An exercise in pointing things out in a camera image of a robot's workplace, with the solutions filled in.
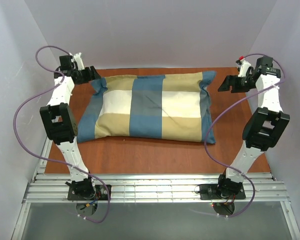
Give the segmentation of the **blue beige white patchwork pillowcase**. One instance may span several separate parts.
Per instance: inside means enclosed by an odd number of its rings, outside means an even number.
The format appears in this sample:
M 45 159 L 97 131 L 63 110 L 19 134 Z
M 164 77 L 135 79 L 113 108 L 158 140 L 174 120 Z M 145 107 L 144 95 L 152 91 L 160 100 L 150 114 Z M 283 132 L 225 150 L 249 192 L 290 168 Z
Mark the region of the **blue beige white patchwork pillowcase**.
M 215 77 L 215 71 L 203 71 L 93 80 L 77 140 L 136 137 L 214 144 L 208 86 Z

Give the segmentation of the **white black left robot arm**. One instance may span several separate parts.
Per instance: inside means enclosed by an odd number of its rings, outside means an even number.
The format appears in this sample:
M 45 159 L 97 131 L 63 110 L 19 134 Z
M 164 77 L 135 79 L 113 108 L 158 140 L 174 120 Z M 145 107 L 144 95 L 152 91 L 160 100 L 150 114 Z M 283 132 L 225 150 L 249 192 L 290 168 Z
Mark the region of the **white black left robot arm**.
M 93 66 L 85 67 L 82 54 L 59 57 L 60 67 L 54 73 L 55 89 L 46 106 L 39 110 L 44 129 L 63 155 L 70 172 L 66 184 L 70 193 L 81 200 L 96 198 L 96 188 L 79 151 L 78 124 L 69 106 L 75 85 L 85 84 L 100 77 Z

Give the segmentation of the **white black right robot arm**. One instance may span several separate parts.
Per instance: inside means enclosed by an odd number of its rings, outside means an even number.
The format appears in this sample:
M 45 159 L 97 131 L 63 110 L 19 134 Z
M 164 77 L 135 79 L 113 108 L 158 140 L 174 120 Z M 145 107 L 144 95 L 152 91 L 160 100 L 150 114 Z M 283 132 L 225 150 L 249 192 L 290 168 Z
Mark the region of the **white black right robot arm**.
M 216 193 L 221 198 L 234 197 L 243 192 L 244 175 L 256 159 L 274 148 L 286 129 L 290 115 L 284 113 L 279 97 L 281 71 L 273 66 L 273 58 L 263 55 L 252 66 L 244 56 L 238 64 L 238 74 L 228 75 L 218 91 L 247 93 L 257 90 L 257 108 L 242 132 L 242 146 L 232 164 L 219 176 Z

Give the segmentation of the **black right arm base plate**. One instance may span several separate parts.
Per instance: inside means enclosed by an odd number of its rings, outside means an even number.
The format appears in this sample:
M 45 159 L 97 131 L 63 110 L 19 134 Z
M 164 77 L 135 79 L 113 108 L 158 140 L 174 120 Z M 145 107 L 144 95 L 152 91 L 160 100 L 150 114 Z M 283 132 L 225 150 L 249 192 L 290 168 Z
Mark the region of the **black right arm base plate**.
M 239 190 L 238 194 L 234 195 L 231 191 L 222 190 L 218 187 L 217 183 L 197 185 L 195 193 L 200 195 L 201 200 L 227 200 L 228 198 L 234 198 L 235 200 L 246 199 L 243 187 Z

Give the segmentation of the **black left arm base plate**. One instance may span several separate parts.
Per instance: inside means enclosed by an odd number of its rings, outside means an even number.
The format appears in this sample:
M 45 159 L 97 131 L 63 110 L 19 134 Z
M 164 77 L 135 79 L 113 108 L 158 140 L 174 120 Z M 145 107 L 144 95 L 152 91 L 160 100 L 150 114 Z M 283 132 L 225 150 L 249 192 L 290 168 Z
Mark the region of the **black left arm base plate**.
M 111 196 L 112 185 L 107 184 L 107 189 L 102 184 L 97 184 L 94 187 L 69 187 L 67 200 L 68 201 L 107 201 L 108 194 Z

